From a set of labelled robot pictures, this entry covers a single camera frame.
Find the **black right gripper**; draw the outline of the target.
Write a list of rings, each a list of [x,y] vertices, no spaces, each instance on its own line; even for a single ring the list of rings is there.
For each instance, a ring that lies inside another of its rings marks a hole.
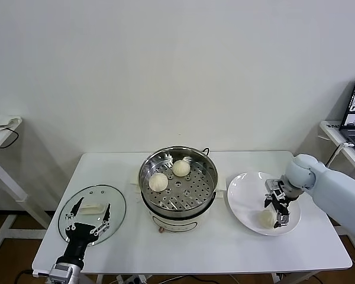
[[[269,206],[271,203],[276,211],[276,222],[273,228],[287,226],[290,215],[288,210],[290,199],[286,196],[283,190],[272,189],[272,193],[266,194],[264,207]]]

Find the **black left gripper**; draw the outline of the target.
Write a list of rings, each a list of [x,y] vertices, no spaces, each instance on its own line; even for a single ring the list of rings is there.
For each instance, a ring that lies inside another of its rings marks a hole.
[[[66,235],[69,239],[68,245],[63,253],[57,259],[58,263],[82,263],[87,246],[97,240],[97,235],[103,234],[110,227],[110,209],[111,204],[108,204],[102,223],[100,226],[75,223],[75,217],[78,214],[79,208],[84,197],[81,197],[68,214],[65,215],[67,221]]]

